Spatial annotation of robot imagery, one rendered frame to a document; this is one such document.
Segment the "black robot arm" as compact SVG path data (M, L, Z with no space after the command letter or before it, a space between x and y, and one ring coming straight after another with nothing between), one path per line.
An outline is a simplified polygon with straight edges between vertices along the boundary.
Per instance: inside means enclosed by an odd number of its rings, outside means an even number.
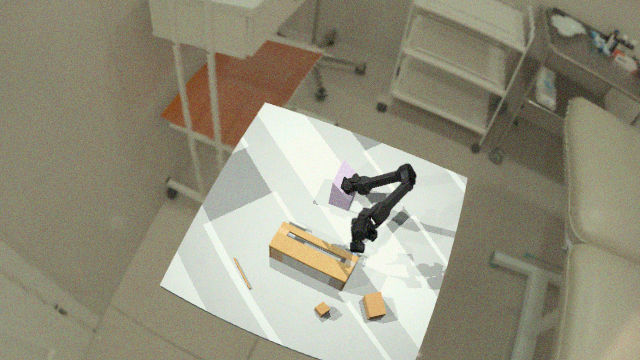
M375 229L385 222L396 203L413 190L416 184L416 172L410 164L404 164L400 165L396 171L374 177L359 176L358 173L355 173L351 178L343 178L342 188L340 188L345 193L350 194L357 191L363 196L369 194L372 188L395 182L401 182L401 184L383 202L377 203L370 209L362 208L355 221L352 233L354 240L363 241L367 238L373 242L378 237ZM376 223L375 225L371 218Z

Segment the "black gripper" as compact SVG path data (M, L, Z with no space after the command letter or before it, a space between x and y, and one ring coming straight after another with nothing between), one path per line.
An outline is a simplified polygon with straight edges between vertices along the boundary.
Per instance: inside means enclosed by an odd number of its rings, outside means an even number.
M353 229L354 229L354 226L355 226L356 218L357 217L352 219L352 224L351 224L352 226L350 228L351 238L352 238L352 233L353 233ZM352 253L363 253L364 252L364 248L365 248L365 243L363 243L362 241L359 242L358 240L354 240L352 238L352 242L350 242L350 252L352 252Z

